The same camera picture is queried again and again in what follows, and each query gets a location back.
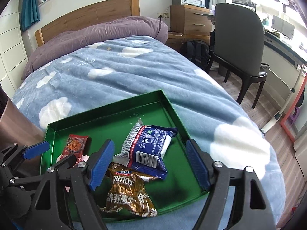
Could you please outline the white wardrobe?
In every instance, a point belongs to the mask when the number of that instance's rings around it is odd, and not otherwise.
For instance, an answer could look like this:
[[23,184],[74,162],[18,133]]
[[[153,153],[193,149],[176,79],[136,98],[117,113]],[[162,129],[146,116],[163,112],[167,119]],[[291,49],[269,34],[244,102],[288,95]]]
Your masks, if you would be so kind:
[[1,87],[12,98],[23,82],[22,74],[28,61],[20,22],[19,0],[10,0],[0,17]]

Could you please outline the purple duvet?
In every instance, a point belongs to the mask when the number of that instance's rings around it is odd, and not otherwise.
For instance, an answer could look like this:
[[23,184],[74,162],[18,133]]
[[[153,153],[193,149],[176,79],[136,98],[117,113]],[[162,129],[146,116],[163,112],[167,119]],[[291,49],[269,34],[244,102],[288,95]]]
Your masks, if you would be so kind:
[[158,19],[131,16],[63,32],[30,55],[21,79],[25,80],[43,65],[85,46],[129,36],[150,36],[164,44],[168,39],[168,27]]

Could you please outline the black backpack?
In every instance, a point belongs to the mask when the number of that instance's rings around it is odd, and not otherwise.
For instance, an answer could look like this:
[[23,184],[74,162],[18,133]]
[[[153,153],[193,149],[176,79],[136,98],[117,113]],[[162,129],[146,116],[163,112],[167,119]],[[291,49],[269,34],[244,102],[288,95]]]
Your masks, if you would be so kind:
[[180,48],[180,54],[205,71],[210,60],[210,47],[201,40],[189,40]]

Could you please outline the blue cloud pattern blanket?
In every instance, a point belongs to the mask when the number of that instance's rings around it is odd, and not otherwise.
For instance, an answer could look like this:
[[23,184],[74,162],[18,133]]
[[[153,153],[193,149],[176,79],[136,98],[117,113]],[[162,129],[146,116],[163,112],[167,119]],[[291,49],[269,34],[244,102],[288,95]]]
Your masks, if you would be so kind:
[[65,117],[159,89],[203,151],[229,168],[255,170],[278,222],[286,192],[272,146],[213,78],[152,37],[107,40],[52,57],[24,80],[12,101],[46,130]]

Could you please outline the wooden headboard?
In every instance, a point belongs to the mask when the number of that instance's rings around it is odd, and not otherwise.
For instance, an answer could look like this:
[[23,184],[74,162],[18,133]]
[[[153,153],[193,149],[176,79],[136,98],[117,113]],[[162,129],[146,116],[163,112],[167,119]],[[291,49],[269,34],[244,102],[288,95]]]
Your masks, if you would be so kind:
[[139,0],[107,0],[67,13],[35,32],[37,45],[43,44],[66,31],[76,31],[116,19],[140,16]]

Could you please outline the blue white cookie packet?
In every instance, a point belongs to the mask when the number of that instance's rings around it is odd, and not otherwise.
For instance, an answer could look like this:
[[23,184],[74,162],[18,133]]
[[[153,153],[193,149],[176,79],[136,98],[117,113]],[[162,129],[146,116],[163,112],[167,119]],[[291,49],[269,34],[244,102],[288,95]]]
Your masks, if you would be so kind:
[[113,162],[164,180],[168,174],[163,158],[177,135],[176,128],[144,125],[141,119],[130,130]]

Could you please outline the computer monitor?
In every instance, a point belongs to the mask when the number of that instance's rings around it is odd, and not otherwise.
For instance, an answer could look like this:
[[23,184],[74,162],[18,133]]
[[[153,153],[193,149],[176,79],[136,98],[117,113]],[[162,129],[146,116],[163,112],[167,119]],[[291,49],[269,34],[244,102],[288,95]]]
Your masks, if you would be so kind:
[[273,15],[272,28],[281,32],[289,39],[293,39],[295,27],[291,23]]

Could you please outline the red chili snack packet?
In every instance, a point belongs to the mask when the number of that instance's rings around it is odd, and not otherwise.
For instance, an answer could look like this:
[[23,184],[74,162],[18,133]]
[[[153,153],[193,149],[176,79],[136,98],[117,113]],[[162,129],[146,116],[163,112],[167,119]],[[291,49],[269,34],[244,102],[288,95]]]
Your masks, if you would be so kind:
[[80,136],[75,134],[69,134],[66,141],[66,145],[62,154],[59,156],[59,160],[64,159],[66,156],[73,154],[76,157],[76,165],[83,161],[82,156],[86,146],[88,136]]

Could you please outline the wooden drawer cabinet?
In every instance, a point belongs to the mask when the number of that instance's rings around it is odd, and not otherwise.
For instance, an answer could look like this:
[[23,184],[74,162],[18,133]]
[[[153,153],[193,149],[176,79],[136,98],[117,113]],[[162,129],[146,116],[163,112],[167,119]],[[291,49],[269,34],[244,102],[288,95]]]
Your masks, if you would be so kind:
[[166,45],[179,51],[190,40],[210,43],[213,24],[208,19],[210,10],[193,5],[170,6],[170,29]]

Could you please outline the purple plastic stool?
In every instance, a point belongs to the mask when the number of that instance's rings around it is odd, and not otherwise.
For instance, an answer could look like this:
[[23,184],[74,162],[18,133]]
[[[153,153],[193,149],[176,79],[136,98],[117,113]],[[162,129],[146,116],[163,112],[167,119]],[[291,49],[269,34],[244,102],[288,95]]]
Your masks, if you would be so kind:
[[294,110],[291,112],[291,114],[288,117],[288,121],[289,121],[291,126],[295,123],[299,114],[300,114],[300,108],[295,106]]

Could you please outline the brown gold oat snack bag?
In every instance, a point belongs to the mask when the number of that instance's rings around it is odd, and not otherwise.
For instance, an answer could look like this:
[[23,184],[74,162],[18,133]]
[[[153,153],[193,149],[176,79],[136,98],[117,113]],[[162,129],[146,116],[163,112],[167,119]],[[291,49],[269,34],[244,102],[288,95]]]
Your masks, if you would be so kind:
[[136,172],[124,165],[111,163],[108,168],[111,189],[106,206],[100,210],[105,213],[120,212],[123,209],[139,217],[156,217],[158,211],[146,192],[145,183],[156,177]]

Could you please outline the grey black chair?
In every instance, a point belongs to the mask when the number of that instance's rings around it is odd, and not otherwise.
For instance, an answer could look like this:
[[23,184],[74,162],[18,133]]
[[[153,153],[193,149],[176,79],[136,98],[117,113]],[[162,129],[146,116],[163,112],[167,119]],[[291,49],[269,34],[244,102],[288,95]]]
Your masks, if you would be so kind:
[[213,62],[217,62],[227,69],[225,82],[232,73],[241,78],[238,104],[249,87],[258,83],[252,108],[256,107],[267,78],[267,72],[261,67],[264,34],[263,24],[252,10],[229,3],[216,5],[214,50],[205,71],[210,72]]

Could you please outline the wall power socket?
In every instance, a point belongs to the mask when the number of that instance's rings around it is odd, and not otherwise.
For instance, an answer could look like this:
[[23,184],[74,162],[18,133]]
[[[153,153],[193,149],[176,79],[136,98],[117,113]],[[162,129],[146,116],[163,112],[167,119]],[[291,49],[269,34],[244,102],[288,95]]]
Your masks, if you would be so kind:
[[157,17],[158,19],[169,19],[169,13],[168,12],[158,13]]

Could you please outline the teal curtain left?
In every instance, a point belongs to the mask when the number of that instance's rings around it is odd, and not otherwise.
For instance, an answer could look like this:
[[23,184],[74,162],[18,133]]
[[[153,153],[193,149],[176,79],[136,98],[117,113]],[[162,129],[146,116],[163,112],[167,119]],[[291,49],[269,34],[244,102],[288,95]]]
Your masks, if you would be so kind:
[[37,0],[23,0],[20,18],[21,31],[29,29],[40,21],[40,12]]

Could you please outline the green tray box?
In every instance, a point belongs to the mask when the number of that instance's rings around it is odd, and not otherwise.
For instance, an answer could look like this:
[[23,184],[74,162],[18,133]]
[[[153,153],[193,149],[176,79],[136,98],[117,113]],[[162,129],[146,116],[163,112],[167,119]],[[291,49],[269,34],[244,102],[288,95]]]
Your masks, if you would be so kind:
[[168,171],[166,178],[145,184],[158,214],[169,213],[205,197],[186,155],[185,144],[190,135],[162,90],[104,105],[49,124],[45,140],[50,143],[50,149],[42,154],[41,174],[56,162],[70,134],[89,137],[84,150],[86,155],[98,151],[106,139],[113,140],[115,153],[120,153],[124,140],[138,119],[147,126],[178,130],[163,158]]

